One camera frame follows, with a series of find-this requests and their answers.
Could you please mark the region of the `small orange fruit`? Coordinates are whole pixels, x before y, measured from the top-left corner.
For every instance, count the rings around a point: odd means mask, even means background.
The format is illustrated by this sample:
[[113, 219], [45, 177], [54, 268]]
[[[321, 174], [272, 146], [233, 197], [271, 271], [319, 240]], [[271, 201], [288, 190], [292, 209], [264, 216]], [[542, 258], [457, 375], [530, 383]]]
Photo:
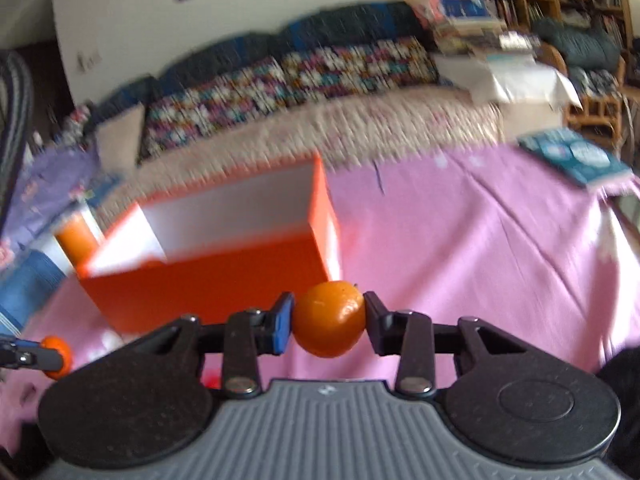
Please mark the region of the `small orange fruit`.
[[73, 352], [64, 339], [58, 336], [47, 336], [40, 342], [40, 346], [49, 352], [53, 360], [53, 364], [44, 372], [47, 377], [59, 380], [70, 374], [73, 367]]

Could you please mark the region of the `stack of books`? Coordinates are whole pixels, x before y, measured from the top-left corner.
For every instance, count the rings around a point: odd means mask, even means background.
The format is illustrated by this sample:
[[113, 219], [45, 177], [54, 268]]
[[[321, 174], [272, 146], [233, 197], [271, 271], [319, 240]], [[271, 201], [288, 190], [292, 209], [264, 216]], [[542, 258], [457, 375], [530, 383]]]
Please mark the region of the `stack of books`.
[[487, 0], [427, 0], [422, 6], [426, 29], [443, 55], [494, 58], [503, 54], [534, 54], [540, 40], [510, 29]]

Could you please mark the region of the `purple floral bedding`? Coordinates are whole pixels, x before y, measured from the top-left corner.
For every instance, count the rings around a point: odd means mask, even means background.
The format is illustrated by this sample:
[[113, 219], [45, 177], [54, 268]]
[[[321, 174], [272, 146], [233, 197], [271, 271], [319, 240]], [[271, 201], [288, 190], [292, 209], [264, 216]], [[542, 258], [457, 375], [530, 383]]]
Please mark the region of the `purple floral bedding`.
[[1, 233], [1, 267], [88, 190], [101, 169], [95, 148], [47, 148], [18, 176]]

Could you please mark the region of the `dark blue cushion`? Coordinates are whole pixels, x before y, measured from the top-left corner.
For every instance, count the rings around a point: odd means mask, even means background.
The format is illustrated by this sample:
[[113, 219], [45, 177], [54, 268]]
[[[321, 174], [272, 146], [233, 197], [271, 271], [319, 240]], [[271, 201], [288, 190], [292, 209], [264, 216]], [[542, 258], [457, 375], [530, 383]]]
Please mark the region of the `dark blue cushion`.
[[372, 44], [376, 40], [413, 36], [425, 29], [410, 6], [399, 0], [354, 3], [325, 8], [286, 24], [278, 32], [242, 32], [176, 58], [160, 76], [150, 73], [127, 81], [98, 103], [117, 114], [139, 103], [149, 105], [183, 88], [250, 66], [264, 58], [280, 60], [290, 52], [320, 47]]

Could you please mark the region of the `pink tablecloth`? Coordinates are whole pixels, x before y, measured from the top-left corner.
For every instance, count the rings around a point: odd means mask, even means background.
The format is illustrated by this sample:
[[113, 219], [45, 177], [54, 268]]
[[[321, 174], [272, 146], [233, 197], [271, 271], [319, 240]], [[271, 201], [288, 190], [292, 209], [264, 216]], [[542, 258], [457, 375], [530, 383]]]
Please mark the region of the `pink tablecloth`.
[[[436, 323], [477, 316], [584, 370], [639, 344], [639, 261], [606, 199], [636, 179], [588, 191], [515, 146], [449, 151], [329, 175], [346, 281], [390, 310]], [[119, 338], [76, 278], [21, 336], [59, 336], [84, 365]], [[262, 377], [381, 378], [397, 358], [367, 341], [335, 360], [297, 344], [266, 356]]]

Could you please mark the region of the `floral patterned cushion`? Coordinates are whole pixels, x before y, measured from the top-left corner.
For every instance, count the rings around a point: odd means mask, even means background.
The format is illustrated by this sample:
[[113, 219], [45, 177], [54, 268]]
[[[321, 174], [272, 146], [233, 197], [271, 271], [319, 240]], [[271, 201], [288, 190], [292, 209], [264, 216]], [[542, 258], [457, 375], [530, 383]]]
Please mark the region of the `floral patterned cushion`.
[[275, 58], [265, 58], [150, 105], [142, 156], [155, 158], [287, 107], [285, 73]]

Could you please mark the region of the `orange open box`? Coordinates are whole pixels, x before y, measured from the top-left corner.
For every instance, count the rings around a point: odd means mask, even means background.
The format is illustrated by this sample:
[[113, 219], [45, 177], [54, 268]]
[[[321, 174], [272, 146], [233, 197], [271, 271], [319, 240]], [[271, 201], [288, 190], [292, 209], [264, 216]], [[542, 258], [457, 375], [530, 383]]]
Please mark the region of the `orange open box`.
[[222, 323], [342, 276], [328, 178], [317, 155], [132, 204], [78, 269], [121, 334], [183, 314]]

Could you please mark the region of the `beige pillow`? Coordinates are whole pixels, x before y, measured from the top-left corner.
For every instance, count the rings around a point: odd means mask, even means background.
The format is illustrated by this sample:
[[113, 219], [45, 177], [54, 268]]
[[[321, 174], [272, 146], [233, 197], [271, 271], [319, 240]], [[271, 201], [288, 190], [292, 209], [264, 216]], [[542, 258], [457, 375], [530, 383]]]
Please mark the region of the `beige pillow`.
[[108, 174], [130, 174], [137, 166], [144, 128], [145, 107], [138, 104], [96, 129], [96, 147]]

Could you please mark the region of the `large orange fruit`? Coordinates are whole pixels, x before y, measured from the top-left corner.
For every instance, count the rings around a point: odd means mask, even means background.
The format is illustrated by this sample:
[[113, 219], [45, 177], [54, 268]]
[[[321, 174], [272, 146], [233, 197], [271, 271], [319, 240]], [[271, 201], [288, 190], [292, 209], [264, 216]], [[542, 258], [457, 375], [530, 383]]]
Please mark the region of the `large orange fruit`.
[[345, 281], [318, 284], [296, 301], [292, 333], [308, 353], [333, 359], [349, 351], [366, 328], [362, 292]]

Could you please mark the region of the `teal book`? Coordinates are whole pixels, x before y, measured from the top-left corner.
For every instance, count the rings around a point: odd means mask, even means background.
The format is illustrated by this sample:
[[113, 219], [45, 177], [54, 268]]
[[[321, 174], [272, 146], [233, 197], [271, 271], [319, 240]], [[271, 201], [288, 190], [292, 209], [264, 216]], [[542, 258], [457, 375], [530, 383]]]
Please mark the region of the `teal book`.
[[632, 177], [629, 166], [570, 128], [521, 136], [518, 146], [580, 188], [600, 188]]

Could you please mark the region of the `orange plastic cup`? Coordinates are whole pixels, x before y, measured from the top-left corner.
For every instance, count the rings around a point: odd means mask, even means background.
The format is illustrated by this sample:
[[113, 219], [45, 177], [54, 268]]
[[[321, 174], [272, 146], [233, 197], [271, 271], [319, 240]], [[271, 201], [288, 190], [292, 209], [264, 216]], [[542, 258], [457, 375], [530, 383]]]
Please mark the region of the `orange plastic cup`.
[[66, 214], [53, 234], [74, 269], [89, 259], [104, 240], [104, 234], [89, 208]]

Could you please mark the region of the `blue striped blanket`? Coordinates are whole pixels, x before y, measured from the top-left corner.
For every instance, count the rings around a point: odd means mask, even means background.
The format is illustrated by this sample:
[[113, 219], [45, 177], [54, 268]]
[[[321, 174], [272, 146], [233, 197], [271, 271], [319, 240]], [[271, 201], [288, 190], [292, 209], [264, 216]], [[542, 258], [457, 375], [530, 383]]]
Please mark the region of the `blue striped blanket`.
[[32, 241], [6, 268], [1, 268], [1, 333], [17, 336], [72, 272], [72, 265], [55, 240], [53, 230], [66, 214], [87, 206], [99, 206], [120, 177], [94, 177], [78, 197], [50, 226]]

